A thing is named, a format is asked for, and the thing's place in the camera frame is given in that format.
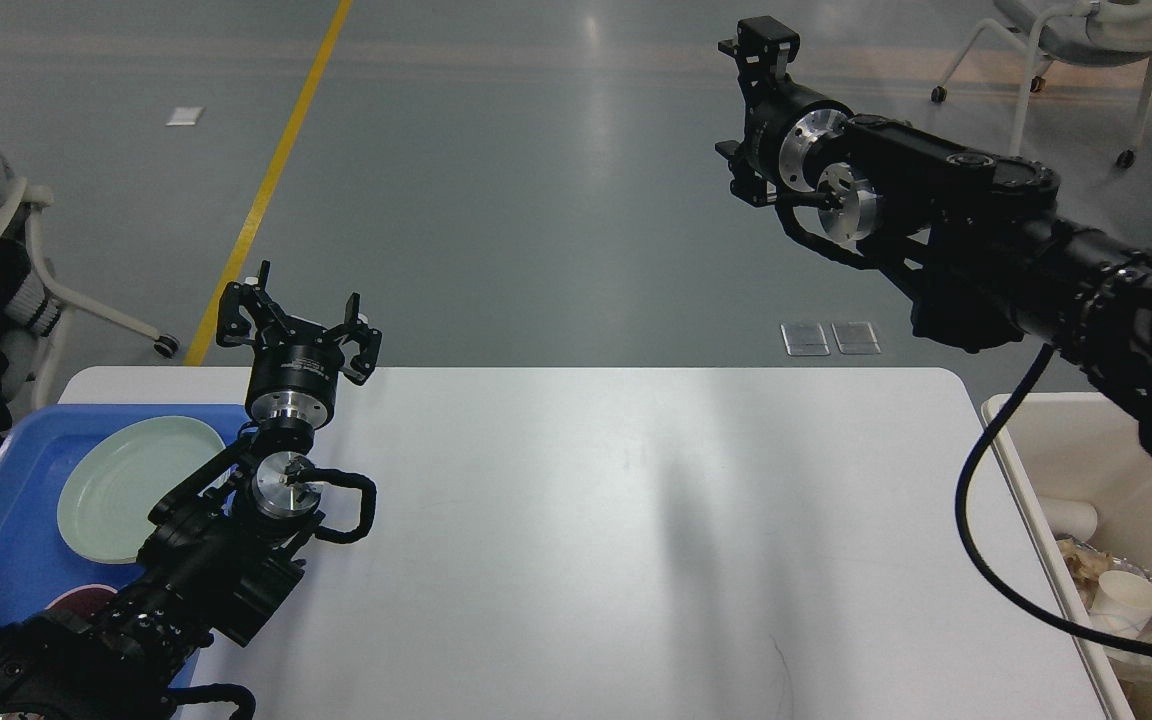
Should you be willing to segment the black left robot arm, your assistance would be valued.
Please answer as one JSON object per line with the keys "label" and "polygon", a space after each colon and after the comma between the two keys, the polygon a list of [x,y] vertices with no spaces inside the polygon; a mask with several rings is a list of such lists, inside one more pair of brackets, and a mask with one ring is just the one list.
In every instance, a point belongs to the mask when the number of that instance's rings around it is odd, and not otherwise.
{"label": "black left robot arm", "polygon": [[169,719],[180,707],[227,702],[255,715],[243,685],[175,688],[217,635],[248,644],[303,578],[306,541],[351,544],[376,520],[378,488],[362,473],[308,458],[333,419],[340,378],[374,372],[381,332],[346,302],[332,328],[271,300],[270,263],[223,288],[217,342],[248,344],[253,364],[236,438],[156,497],[141,577],[88,617],[37,612],[0,629],[0,719]]}

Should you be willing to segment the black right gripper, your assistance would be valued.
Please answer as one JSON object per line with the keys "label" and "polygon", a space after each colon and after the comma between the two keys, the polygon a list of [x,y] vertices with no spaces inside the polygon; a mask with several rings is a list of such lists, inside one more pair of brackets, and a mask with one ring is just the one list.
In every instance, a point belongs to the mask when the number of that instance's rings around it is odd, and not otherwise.
{"label": "black right gripper", "polygon": [[746,104],[744,141],[717,142],[717,152],[732,173],[732,195],[753,209],[767,209],[776,202],[776,188],[813,191],[814,176],[806,170],[809,152],[852,118],[854,111],[787,79],[801,37],[781,20],[771,15],[741,18],[735,35],[717,47],[735,61]]}

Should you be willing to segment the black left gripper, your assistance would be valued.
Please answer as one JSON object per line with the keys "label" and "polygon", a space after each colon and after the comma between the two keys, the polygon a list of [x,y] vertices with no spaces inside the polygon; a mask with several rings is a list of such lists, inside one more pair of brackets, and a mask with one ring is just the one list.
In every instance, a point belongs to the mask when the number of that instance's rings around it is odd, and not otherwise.
{"label": "black left gripper", "polygon": [[264,260],[255,278],[225,285],[215,344],[253,347],[244,400],[248,418],[291,416],[321,429],[334,416],[339,374],[364,386],[376,372],[381,332],[361,313],[361,293],[348,297],[344,319],[333,328],[289,319],[266,288],[270,270],[270,260]]}

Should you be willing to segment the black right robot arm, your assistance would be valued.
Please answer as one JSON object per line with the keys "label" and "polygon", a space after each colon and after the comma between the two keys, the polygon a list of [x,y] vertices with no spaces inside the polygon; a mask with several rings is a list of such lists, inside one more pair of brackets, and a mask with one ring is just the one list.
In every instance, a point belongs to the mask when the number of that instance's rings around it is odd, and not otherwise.
{"label": "black right robot arm", "polygon": [[978,353],[1033,336],[1041,351],[969,452],[954,500],[975,569],[1020,611],[1071,637],[1152,659],[1152,643],[1074,623],[1029,601],[987,564],[968,518],[986,450],[1064,357],[1132,416],[1152,457],[1152,249],[1058,214],[1060,179],[861,114],[791,79],[794,29],[742,18],[718,50],[735,61],[742,137],[717,143],[736,199],[776,210],[787,237],[833,263],[882,273],[911,301],[915,336]]}

